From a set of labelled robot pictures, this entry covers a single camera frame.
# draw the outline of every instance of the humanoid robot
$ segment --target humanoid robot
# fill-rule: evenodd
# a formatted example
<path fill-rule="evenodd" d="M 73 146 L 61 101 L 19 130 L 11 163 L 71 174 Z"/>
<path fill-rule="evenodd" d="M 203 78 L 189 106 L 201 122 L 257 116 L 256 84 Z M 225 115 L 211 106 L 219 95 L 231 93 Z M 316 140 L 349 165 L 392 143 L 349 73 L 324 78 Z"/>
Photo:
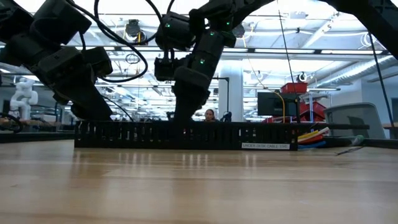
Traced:
<path fill-rule="evenodd" d="M 36 105 L 39 100 L 37 92 L 32 90 L 34 82 L 31 79 L 20 78 L 19 83 L 16 83 L 16 91 L 10 100 L 10 115 L 21 120 L 30 119 L 30 106 Z"/>

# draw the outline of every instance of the white column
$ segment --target white column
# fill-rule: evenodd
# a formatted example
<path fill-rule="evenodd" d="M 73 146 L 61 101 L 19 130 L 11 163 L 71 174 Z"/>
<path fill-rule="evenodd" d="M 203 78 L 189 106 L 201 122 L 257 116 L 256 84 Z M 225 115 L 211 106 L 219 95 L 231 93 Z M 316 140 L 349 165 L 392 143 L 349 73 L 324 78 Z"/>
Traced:
<path fill-rule="evenodd" d="M 222 61 L 220 78 L 229 78 L 229 111 L 233 122 L 243 121 L 243 66 L 240 60 Z M 218 80 L 218 117 L 227 112 L 228 83 Z"/>

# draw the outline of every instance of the red toolbox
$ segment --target red toolbox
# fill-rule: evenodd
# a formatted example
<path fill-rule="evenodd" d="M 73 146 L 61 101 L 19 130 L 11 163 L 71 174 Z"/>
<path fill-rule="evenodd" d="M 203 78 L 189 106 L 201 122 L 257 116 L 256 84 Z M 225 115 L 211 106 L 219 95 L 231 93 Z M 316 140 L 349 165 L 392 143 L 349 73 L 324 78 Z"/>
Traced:
<path fill-rule="evenodd" d="M 280 89 L 282 93 L 298 93 L 303 94 L 307 92 L 307 83 L 288 83 Z"/>

